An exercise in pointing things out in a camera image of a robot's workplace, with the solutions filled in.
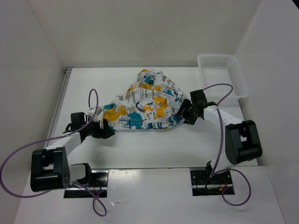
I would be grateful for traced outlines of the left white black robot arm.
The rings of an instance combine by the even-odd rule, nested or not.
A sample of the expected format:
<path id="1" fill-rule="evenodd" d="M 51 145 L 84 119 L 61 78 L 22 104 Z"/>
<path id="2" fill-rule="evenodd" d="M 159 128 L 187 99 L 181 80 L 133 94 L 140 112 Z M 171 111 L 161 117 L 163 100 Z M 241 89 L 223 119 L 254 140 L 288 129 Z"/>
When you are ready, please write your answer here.
<path id="1" fill-rule="evenodd" d="M 92 184 L 93 174 L 86 162 L 70 165 L 68 155 L 91 136 L 108 139 L 115 135 L 108 121 L 95 121 L 83 112 L 71 114 L 62 138 L 45 149 L 32 153 L 30 187 L 33 192 L 66 189 L 73 182 L 86 187 Z"/>

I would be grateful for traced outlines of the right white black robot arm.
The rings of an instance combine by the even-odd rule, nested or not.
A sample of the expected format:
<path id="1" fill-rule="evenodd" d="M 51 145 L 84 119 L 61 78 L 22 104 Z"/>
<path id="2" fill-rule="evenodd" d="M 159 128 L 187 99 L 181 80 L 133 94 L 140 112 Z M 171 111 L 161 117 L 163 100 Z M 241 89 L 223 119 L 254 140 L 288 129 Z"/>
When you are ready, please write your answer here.
<path id="1" fill-rule="evenodd" d="M 183 118 L 185 124 L 194 125 L 201 118 L 220 128 L 219 152 L 216 159 L 206 164 L 205 178 L 209 183 L 216 183 L 221 173 L 263 154 L 255 122 L 238 119 L 219 104 L 208 102 L 203 90 L 192 91 L 191 99 L 183 101 L 176 116 Z"/>

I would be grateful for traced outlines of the white teal yellow patterned shorts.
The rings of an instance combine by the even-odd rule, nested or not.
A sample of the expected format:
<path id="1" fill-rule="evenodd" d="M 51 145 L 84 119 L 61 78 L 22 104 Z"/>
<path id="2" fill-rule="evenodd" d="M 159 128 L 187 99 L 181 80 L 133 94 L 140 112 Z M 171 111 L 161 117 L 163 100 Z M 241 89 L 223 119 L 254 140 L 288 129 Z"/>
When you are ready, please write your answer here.
<path id="1" fill-rule="evenodd" d="M 102 119 L 114 131 L 166 129 L 176 125 L 176 116 L 187 95 L 160 70 L 143 69 L 126 93 L 102 106 Z"/>

